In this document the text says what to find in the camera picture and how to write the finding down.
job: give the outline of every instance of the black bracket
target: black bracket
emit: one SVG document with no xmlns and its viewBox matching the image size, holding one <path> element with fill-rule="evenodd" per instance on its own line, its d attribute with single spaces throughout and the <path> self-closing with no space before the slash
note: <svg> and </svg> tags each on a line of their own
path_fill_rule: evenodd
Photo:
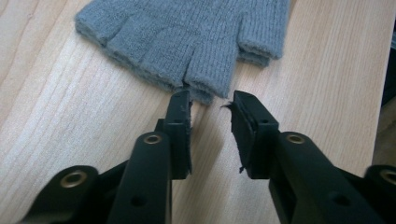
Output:
<svg viewBox="0 0 396 224">
<path fill-rule="evenodd" d="M 278 122 L 254 96 L 236 91 L 232 132 L 252 179 L 269 179 L 282 223 L 396 223 L 396 167 L 364 177 L 338 169 L 301 133 Z M 172 180 L 191 172 L 191 102 L 175 94 L 155 132 L 137 138 L 129 161 L 99 175 L 67 168 L 38 194 L 23 223 L 171 223 Z"/>
<path fill-rule="evenodd" d="M 270 179 L 282 223 L 396 223 L 396 168 L 370 167 L 364 178 L 336 168 L 307 136 L 281 133 L 261 102 L 236 91 L 232 131 L 247 175 Z"/>
<path fill-rule="evenodd" d="M 23 223 L 171 223 L 172 180 L 191 172 L 191 101 L 172 96 L 155 132 L 139 136 L 131 158 L 99 175 L 73 166 L 51 179 Z"/>
</svg>

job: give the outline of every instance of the knitted glove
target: knitted glove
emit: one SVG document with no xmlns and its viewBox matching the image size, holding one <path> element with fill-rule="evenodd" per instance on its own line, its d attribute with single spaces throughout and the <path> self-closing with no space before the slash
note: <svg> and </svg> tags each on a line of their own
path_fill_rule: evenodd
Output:
<svg viewBox="0 0 396 224">
<path fill-rule="evenodd" d="M 209 104 L 213 94 L 227 96 L 237 57 L 265 66 L 268 58 L 281 56 L 288 4 L 95 0 L 77 14 L 76 28 L 148 82 L 189 89 L 191 97 Z M 274 18 L 280 20 L 266 21 Z"/>
</svg>

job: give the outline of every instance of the table surface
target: table surface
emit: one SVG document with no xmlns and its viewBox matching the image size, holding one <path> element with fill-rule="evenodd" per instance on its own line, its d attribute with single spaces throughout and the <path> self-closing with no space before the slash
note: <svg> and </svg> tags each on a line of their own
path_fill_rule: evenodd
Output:
<svg viewBox="0 0 396 224">
<path fill-rule="evenodd" d="M 27 212 L 62 169 L 125 161 L 171 93 L 142 82 L 75 32 L 89 0 L 0 1 L 0 223 Z M 255 94 L 280 130 L 310 136 L 334 165 L 371 164 L 394 0 L 293 1 L 285 55 L 239 63 L 229 99 L 192 107 L 193 174 L 174 181 L 174 223 L 277 223 L 267 180 L 238 174 L 226 105 Z"/>
</svg>

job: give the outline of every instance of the gray fingerless glove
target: gray fingerless glove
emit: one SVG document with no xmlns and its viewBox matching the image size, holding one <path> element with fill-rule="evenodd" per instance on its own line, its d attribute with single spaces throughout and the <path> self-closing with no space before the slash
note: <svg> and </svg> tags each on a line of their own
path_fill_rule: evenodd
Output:
<svg viewBox="0 0 396 224">
<path fill-rule="evenodd" d="M 236 58 L 265 66 L 281 56 L 288 5 L 94 0 L 77 14 L 76 28 L 146 81 L 170 91 L 189 89 L 209 104 L 213 94 L 227 97 Z"/>
</svg>

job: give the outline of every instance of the wood grain surface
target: wood grain surface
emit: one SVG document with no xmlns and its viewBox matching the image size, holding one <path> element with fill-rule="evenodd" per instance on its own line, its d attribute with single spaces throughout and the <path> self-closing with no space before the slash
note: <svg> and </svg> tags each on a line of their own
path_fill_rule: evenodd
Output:
<svg viewBox="0 0 396 224">
<path fill-rule="evenodd" d="M 101 173 L 163 118 L 170 93 L 115 65 L 76 34 L 89 0 L 0 0 L 0 223 L 25 215 L 62 169 Z M 192 108 L 193 174 L 174 181 L 173 223 L 277 223 L 268 181 L 238 174 L 233 90 L 255 94 L 281 131 L 310 136 L 362 175 L 373 157 L 395 0 L 292 2 L 285 55 L 239 63 L 229 99 Z"/>
</svg>

